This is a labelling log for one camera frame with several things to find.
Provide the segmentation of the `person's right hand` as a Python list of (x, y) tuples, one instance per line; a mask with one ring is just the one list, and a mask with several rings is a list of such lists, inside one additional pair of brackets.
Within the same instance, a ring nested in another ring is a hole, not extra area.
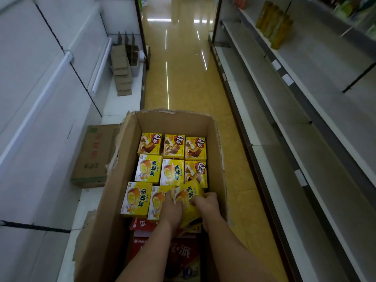
[(194, 204), (195, 207), (200, 212), (200, 216), (203, 220), (203, 227), (205, 231), (210, 234), (212, 230), (215, 229), (215, 226), (218, 222), (222, 219), (219, 210), (219, 203), (218, 204), (208, 204), (208, 203), (201, 203), (201, 204)]

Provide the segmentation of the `person's left hand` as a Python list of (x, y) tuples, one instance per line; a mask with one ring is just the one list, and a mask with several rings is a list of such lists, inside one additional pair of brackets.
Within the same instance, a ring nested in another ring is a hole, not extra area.
[(169, 190), (164, 197), (159, 215), (159, 224), (167, 226), (168, 229), (175, 233), (179, 228), (182, 220), (183, 202), (175, 202), (172, 198), (172, 191)]

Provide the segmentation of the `yellow egg pie box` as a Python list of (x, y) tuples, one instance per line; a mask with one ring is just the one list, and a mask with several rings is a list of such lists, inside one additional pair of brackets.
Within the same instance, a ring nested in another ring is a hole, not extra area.
[(161, 168), (160, 185), (184, 184), (185, 162), (182, 159), (163, 159)]
[(124, 217), (147, 218), (152, 188), (152, 183), (129, 181), (120, 214)]
[(200, 212), (192, 205), (191, 199), (196, 195), (203, 195), (204, 189), (199, 185), (196, 180), (188, 181), (181, 186), (177, 186), (175, 189), (176, 202), (183, 202), (183, 213), (182, 220), (180, 224), (180, 229), (182, 232), (187, 232), (191, 227), (202, 222)]
[(161, 155), (140, 155), (134, 181), (159, 185), (162, 160)]
[(149, 221), (158, 221), (161, 213), (161, 207), (165, 200), (165, 194), (168, 191), (172, 191), (175, 188), (175, 185), (161, 185), (154, 186), (151, 193), (151, 201), (148, 210)]

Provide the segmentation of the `person's right forearm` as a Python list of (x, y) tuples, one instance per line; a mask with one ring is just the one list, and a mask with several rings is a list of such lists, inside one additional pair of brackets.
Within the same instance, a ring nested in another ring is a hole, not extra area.
[(277, 282), (222, 217), (204, 220), (220, 282)]

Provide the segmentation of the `person's left forearm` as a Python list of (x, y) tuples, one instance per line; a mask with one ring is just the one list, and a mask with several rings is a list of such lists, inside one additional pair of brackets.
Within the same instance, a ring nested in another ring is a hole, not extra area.
[(144, 247), (115, 282), (163, 282), (170, 243), (179, 224), (161, 218)]

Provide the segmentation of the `yellow chocolate cake box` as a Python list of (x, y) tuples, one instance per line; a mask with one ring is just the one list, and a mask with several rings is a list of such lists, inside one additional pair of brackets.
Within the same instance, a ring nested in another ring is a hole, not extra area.
[(196, 180), (202, 188), (208, 188), (207, 165), (205, 161), (185, 161), (184, 183)]
[(185, 161), (206, 161), (206, 139), (204, 137), (185, 138)]
[(162, 144), (161, 133), (143, 132), (140, 138), (138, 155), (160, 155)]
[(185, 157), (185, 135), (166, 134), (162, 156), (164, 159), (183, 160)]

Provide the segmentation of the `small red snack box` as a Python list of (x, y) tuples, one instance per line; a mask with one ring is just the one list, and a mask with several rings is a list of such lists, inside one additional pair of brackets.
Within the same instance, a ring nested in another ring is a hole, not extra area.
[(150, 221), (145, 218), (133, 218), (129, 226), (130, 231), (134, 232), (153, 232), (159, 221)]

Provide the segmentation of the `large open cardboard box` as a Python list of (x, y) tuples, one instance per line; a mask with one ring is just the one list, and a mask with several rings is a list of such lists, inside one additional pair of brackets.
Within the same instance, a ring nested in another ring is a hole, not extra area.
[(143, 132), (204, 137), (208, 154), (208, 190), (217, 194), (221, 216), (228, 220), (227, 188), (217, 123), (210, 115), (166, 109), (128, 112), (116, 137), (116, 150), (88, 238), (75, 266), (74, 282), (115, 282), (130, 252), (130, 218), (120, 215), (126, 186), (135, 175)]

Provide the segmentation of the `closed brown cardboard carton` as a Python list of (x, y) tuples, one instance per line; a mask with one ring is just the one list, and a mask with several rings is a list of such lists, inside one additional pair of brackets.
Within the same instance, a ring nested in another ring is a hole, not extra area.
[(115, 139), (120, 124), (89, 125), (74, 166), (70, 182), (80, 188), (103, 187), (107, 179), (106, 165), (115, 152)]

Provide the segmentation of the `grey empty shelving unit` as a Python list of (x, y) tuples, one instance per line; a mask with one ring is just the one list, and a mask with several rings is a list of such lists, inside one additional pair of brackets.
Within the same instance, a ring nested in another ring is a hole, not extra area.
[(268, 0), (294, 21), (274, 50), (265, 1), (219, 0), (209, 43), (288, 278), (376, 282), (376, 40), (321, 0)]

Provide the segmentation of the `stack of folded cardboard pieces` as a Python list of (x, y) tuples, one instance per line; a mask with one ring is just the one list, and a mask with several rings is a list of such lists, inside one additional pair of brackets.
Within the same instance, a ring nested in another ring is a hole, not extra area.
[(119, 97), (132, 95), (133, 80), (139, 74), (139, 53), (134, 33), (130, 38), (126, 32), (117, 33), (117, 41), (112, 44), (110, 51), (110, 68)]

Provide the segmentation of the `white empty shelving unit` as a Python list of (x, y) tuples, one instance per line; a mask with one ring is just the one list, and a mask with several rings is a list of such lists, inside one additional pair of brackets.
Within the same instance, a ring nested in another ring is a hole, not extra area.
[[(110, 51), (126, 33), (141, 75), (110, 104)], [(139, 0), (0, 0), (0, 282), (58, 281), (86, 130), (142, 107), (148, 66)]]

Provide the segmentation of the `green and white packets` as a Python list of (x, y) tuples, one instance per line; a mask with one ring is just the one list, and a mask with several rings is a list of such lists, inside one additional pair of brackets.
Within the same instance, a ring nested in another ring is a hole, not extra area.
[(376, 40), (376, 0), (337, 0), (333, 14)]

